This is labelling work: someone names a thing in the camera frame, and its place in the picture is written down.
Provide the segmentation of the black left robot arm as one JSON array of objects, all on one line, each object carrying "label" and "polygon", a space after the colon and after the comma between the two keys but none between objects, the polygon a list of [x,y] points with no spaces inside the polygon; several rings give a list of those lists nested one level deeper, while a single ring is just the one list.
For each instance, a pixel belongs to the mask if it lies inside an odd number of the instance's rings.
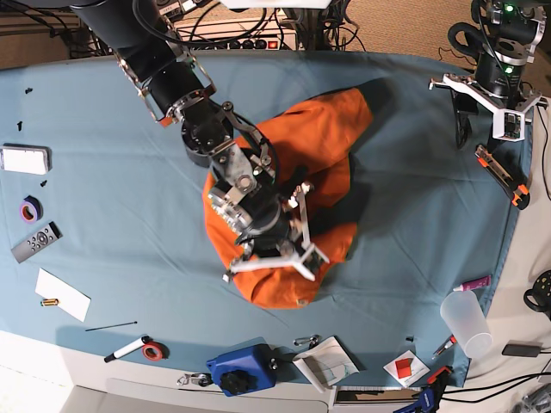
[{"label": "black left robot arm", "polygon": [[470,117],[483,107],[492,114],[489,138],[525,139],[534,108],[548,105],[542,93],[523,89],[525,66],[532,63],[545,34],[549,1],[473,1],[474,25],[458,22],[448,31],[450,45],[475,60],[472,75],[443,74],[430,89],[447,89],[455,112],[455,142],[461,149],[472,133]]}]

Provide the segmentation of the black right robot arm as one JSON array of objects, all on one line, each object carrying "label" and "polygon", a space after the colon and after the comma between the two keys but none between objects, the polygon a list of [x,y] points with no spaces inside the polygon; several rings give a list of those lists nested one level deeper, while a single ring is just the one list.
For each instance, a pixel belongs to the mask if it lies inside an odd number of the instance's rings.
[{"label": "black right robot arm", "polygon": [[211,170],[208,200],[242,249],[226,279],[292,268],[315,280],[328,258],[310,238],[306,167],[279,183],[275,147],[230,102],[212,100],[214,82],[154,2],[90,1],[73,11],[113,50],[154,120],[180,124],[189,158]]}]

